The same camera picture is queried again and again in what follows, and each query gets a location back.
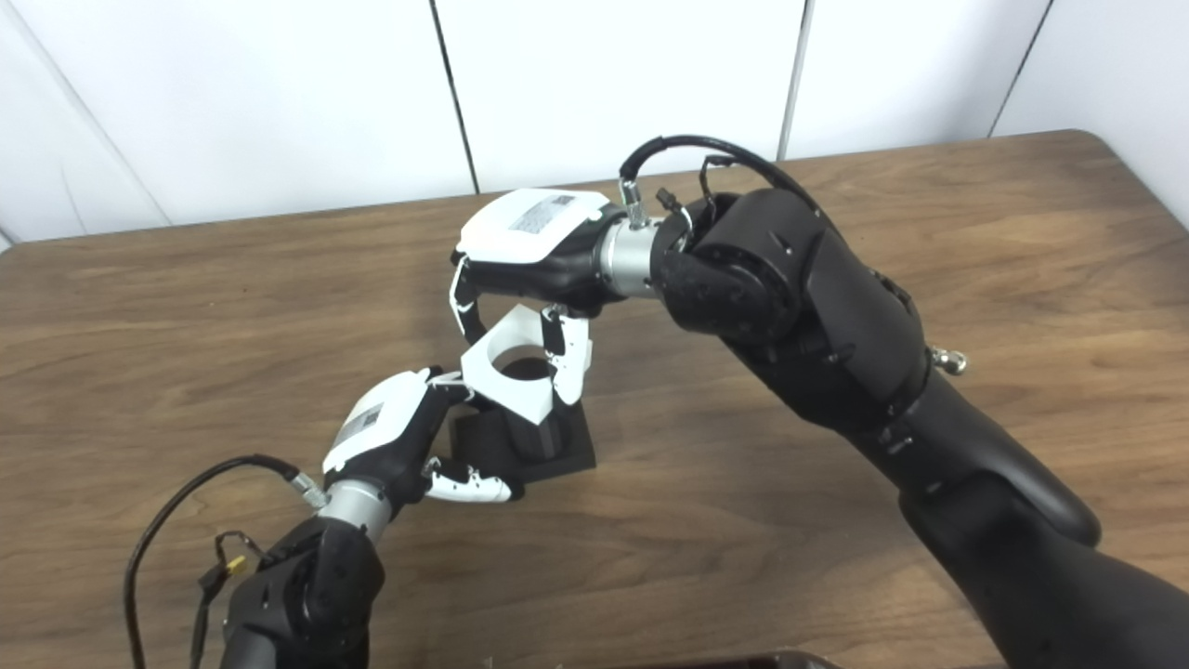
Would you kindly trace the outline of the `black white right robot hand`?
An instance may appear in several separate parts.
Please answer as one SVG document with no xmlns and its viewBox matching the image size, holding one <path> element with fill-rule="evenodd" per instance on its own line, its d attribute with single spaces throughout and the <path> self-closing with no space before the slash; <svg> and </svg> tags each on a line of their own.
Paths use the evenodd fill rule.
<svg viewBox="0 0 1189 669">
<path fill-rule="evenodd" d="M 531 424 L 543 422 L 558 403 L 572 406 L 581 398 L 592 347 L 589 321 L 624 299 L 611 288 L 602 259 L 608 235 L 625 216 L 624 208 L 600 193 L 520 188 L 493 198 L 463 225 L 451 251 L 455 274 L 449 304 L 470 343 L 467 359 L 492 361 L 490 343 L 523 334 L 546 351 L 552 365 L 545 380 L 516 390 L 496 370 L 474 375 L 464 364 L 464 381 L 476 395 Z M 478 305 L 484 294 L 537 299 L 546 308 L 510 313 L 512 322 L 498 322 L 491 335 Z"/>
</svg>

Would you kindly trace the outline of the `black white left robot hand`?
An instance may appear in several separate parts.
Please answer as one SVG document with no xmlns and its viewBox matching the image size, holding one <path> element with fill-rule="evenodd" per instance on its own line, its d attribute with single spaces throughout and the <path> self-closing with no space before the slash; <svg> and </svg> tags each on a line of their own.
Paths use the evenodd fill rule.
<svg viewBox="0 0 1189 669">
<path fill-rule="evenodd" d="M 424 498 L 457 504 L 521 500 L 522 484 L 430 453 L 449 409 L 476 396 L 463 374 L 438 367 L 407 370 L 361 395 L 323 457 L 328 501 L 322 513 L 348 503 L 396 515 Z"/>
</svg>

